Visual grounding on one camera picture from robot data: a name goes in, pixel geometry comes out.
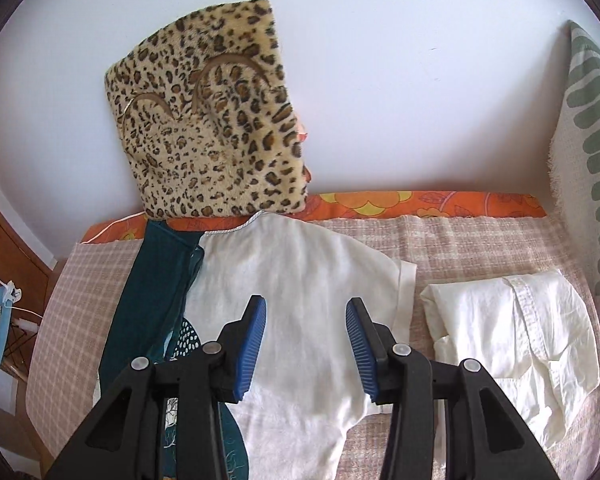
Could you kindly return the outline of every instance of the silver rivet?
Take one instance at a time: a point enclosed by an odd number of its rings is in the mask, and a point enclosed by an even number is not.
[[[411,347],[409,345],[405,345],[404,343],[397,343],[394,345],[394,354],[401,355],[403,357],[407,357],[411,353]]]
[[[480,366],[480,363],[475,359],[467,359],[464,362],[464,368],[466,368],[470,372],[479,372],[480,368],[482,367]]]
[[[133,361],[131,361],[131,367],[134,370],[144,370],[149,365],[149,359],[146,357],[136,357]]]
[[[209,341],[202,345],[202,351],[205,354],[213,355],[222,350],[222,345],[218,341]]]

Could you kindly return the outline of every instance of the bed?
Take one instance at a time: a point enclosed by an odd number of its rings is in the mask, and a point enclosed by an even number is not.
[[[418,265],[410,343],[429,358],[432,341],[422,305],[427,283],[492,278],[560,268],[600,326],[586,280],[557,218],[531,196],[486,192],[368,192],[312,196],[294,215],[356,238],[390,257]],[[219,230],[244,218],[172,219],[178,230]],[[126,277],[141,245],[142,214],[93,226],[77,244],[50,298],[27,388],[27,413],[53,456],[92,405],[100,355]],[[376,478],[388,432],[387,415],[352,428],[339,479]],[[562,478],[587,478],[600,456],[600,386],[568,436],[549,452]],[[443,470],[435,468],[435,478]]]

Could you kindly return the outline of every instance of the orange floral fabric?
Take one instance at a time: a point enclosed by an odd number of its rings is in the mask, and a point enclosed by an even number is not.
[[[396,218],[415,215],[494,218],[546,216],[531,195],[481,191],[364,191],[311,195],[304,211],[289,215],[304,221],[333,218]],[[218,231],[244,224],[247,216],[228,218],[173,218],[167,224],[177,231]],[[121,221],[96,224],[88,229],[83,242],[103,244],[114,240],[144,238],[147,218],[143,214]]]

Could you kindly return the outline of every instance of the white shirt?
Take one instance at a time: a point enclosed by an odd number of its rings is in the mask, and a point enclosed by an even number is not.
[[[587,307],[560,271],[429,285],[421,296],[436,360],[477,359],[545,450],[563,439],[600,370]],[[438,459],[443,432],[442,420]]]
[[[203,265],[185,317],[200,340],[240,319],[252,294],[267,323],[251,389],[229,404],[245,441],[250,478],[333,479],[347,430],[378,413],[364,394],[345,325],[352,297],[407,342],[416,265],[345,235],[260,213],[200,240]]]

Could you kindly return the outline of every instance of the beige checkered blanket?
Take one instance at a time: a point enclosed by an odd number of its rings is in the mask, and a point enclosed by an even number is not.
[[[457,282],[559,268],[600,326],[586,281],[562,225],[546,218],[335,219],[316,222],[390,257],[418,265],[411,344],[433,356],[420,292],[428,283]],[[110,322],[140,240],[76,245],[46,308],[27,387],[27,413],[57,455],[91,409],[96,372]],[[378,478],[388,415],[367,417],[349,431],[338,480]],[[549,452],[563,479],[586,478],[600,455],[600,386],[587,398],[565,439]],[[434,477],[443,472],[434,468]]]

